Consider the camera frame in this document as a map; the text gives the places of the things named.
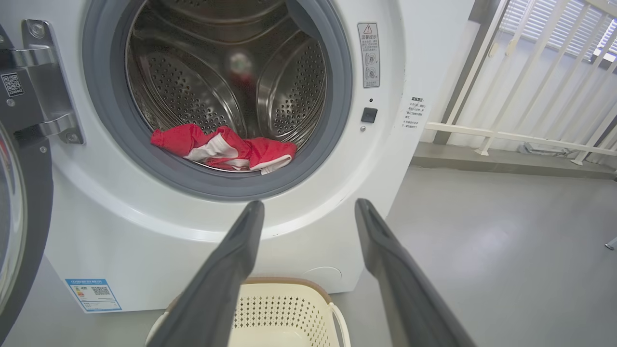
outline warning sticker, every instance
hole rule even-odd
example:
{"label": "warning sticker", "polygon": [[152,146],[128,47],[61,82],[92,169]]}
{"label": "warning sticker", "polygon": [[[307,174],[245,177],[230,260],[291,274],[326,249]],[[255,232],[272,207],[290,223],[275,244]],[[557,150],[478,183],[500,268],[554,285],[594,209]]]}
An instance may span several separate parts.
{"label": "warning sticker", "polygon": [[72,279],[65,281],[86,312],[122,311],[107,281],[103,278]]}
{"label": "warning sticker", "polygon": [[425,110],[426,103],[424,102],[424,98],[420,98],[418,96],[412,97],[412,101],[407,107],[407,111],[405,112],[405,118],[403,119],[403,123],[401,126],[409,130],[418,129],[421,118],[424,116]]}
{"label": "warning sticker", "polygon": [[1,75],[0,78],[2,78],[4,89],[9,94],[9,98],[23,94],[22,83],[19,81],[17,73],[7,73]]}
{"label": "warning sticker", "polygon": [[379,33],[377,23],[358,23],[364,70],[364,88],[379,87]]}

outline screw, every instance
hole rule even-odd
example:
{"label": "screw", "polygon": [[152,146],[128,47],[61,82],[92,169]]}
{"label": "screw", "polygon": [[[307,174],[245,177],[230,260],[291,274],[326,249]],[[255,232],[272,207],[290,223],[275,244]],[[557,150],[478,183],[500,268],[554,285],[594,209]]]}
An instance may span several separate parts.
{"label": "screw", "polygon": [[39,23],[34,23],[30,27],[30,34],[35,38],[43,38],[45,36],[45,27]]}
{"label": "screw", "polygon": [[67,134],[67,140],[68,140],[68,142],[77,142],[79,140],[79,138],[74,133],[68,133]]}

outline laundry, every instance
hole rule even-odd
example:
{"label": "laundry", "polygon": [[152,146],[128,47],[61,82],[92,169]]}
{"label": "laundry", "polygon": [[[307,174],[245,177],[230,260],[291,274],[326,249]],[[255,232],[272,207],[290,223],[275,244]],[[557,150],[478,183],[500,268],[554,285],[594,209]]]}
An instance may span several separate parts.
{"label": "laundry", "polygon": [[258,137],[242,139],[232,129],[219,127],[206,135],[194,124],[167,131],[155,130],[151,143],[177,156],[225,170],[261,170],[269,174],[289,164],[297,146]]}

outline washing machine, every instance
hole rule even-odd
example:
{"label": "washing machine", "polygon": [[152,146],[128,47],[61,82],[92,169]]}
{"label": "washing machine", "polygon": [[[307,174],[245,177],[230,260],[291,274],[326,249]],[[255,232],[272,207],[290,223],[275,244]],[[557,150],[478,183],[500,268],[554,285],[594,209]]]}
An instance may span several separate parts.
{"label": "washing machine", "polygon": [[[353,290],[354,202],[387,215],[472,4],[4,3],[4,206],[17,245],[4,264],[21,275],[0,289],[27,293],[44,247],[85,312],[162,309],[261,200],[252,275]],[[151,145],[154,130],[186,123],[299,149],[263,175]]]}

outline basket handle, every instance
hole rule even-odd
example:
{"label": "basket handle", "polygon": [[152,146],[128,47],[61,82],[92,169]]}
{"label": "basket handle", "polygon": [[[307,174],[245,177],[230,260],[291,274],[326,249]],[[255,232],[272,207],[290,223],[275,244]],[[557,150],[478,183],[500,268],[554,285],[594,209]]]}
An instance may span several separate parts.
{"label": "basket handle", "polygon": [[152,325],[152,328],[150,328],[150,331],[148,332],[148,336],[146,336],[146,346],[148,345],[148,343],[150,343],[150,340],[154,336],[154,333],[157,331],[159,326],[163,323],[165,318],[167,318],[168,314],[169,314],[169,311],[163,312],[163,314],[160,315],[159,318],[157,318],[156,322],[154,322],[154,324]]}
{"label": "basket handle", "polygon": [[329,303],[330,309],[334,313],[336,317],[336,321],[339,324],[339,328],[341,329],[341,334],[343,335],[343,347],[351,347],[351,340],[349,339],[349,330],[347,329],[347,324],[345,323],[345,318],[343,317],[343,313],[339,310],[338,307],[334,303]]}

